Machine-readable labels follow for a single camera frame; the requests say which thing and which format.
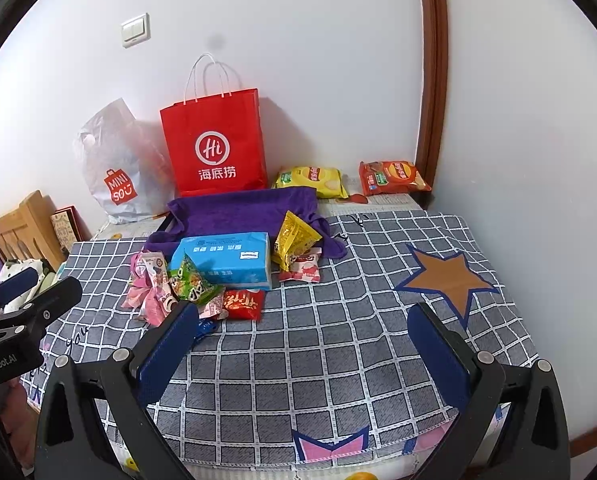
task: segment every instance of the brown star pattern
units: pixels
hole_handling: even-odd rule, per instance
[[[491,283],[470,270],[463,252],[442,258],[410,248],[421,269],[397,285],[395,290],[442,295],[462,320],[463,326],[467,326],[473,292],[498,292]]]

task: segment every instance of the metal screw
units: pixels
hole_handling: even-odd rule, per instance
[[[490,354],[490,352],[483,352],[480,351],[477,354],[477,359],[479,359],[480,362],[482,362],[484,365],[490,365],[495,361],[495,357]]]
[[[69,357],[67,357],[66,355],[59,355],[56,358],[56,361],[54,361],[54,366],[57,366],[59,368],[62,368],[63,366],[65,366],[67,363],[69,362]]]
[[[539,359],[537,366],[539,367],[539,370],[542,370],[544,372],[549,372],[550,370],[552,370],[552,365],[549,363],[549,361],[546,361],[545,359]]]
[[[127,348],[119,348],[112,354],[112,358],[118,362],[125,361],[128,357],[130,357],[130,351]]]

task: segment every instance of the haidilao logo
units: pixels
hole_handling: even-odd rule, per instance
[[[205,132],[196,139],[196,156],[208,166],[218,166],[229,155],[229,141],[218,132]]]

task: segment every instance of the blue gripper pad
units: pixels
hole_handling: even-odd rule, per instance
[[[6,305],[10,301],[25,294],[38,282],[38,272],[31,267],[0,283],[0,304]]]
[[[417,304],[407,313],[407,331],[444,402],[463,412],[470,397],[469,374]]]
[[[138,371],[136,400],[143,408],[159,402],[182,358],[194,345],[198,308],[188,304],[154,346]]]

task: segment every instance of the yellow chip bag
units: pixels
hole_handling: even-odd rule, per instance
[[[336,168],[299,166],[278,174],[274,187],[307,186],[317,190],[319,198],[348,198]]]
[[[274,242],[272,260],[281,270],[290,270],[291,264],[305,254],[322,236],[292,211],[285,213],[285,220]]]

